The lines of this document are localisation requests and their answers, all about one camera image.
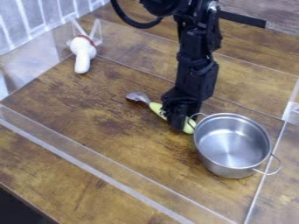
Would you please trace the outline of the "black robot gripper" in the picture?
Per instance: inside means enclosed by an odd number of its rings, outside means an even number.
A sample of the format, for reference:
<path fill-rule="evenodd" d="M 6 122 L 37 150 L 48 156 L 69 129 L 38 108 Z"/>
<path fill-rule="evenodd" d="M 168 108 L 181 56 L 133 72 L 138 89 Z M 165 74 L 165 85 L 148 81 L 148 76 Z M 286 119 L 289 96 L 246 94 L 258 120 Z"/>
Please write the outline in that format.
<path fill-rule="evenodd" d="M 185 116 L 200 110 L 201 103 L 213 94 L 218 64 L 208 50 L 205 36 L 197 29 L 184 29 L 178 43 L 174 85 L 161 100 L 168 124 L 182 131 Z"/>

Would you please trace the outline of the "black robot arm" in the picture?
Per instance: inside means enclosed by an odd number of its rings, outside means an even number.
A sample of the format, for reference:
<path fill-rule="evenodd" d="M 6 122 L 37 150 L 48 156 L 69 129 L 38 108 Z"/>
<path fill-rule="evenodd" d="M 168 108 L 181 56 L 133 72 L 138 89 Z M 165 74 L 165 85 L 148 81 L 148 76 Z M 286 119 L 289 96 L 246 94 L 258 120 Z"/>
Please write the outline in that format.
<path fill-rule="evenodd" d="M 172 16 L 177 24 L 180 49 L 173 87 L 162 94 L 162 115 L 182 131 L 185 118 L 194 115 L 212 97 L 218 64 L 212 52 L 220 48 L 218 0 L 140 0 L 158 18 Z"/>

